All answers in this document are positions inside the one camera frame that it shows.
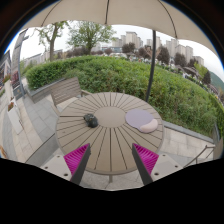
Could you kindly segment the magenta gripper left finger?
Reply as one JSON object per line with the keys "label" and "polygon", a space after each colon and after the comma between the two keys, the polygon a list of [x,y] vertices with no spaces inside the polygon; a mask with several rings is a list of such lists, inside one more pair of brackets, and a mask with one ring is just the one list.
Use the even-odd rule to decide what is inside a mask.
{"label": "magenta gripper left finger", "polygon": [[86,144],[64,156],[64,160],[72,175],[70,179],[72,183],[80,184],[90,154],[90,144]]}

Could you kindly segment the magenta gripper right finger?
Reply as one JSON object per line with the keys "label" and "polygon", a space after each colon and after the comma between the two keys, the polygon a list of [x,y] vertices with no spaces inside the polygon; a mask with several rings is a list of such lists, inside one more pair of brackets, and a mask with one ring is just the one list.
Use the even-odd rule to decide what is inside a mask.
{"label": "magenta gripper right finger", "polygon": [[132,144],[132,154],[143,184],[148,185],[152,183],[151,172],[155,167],[159,155],[136,143]]}

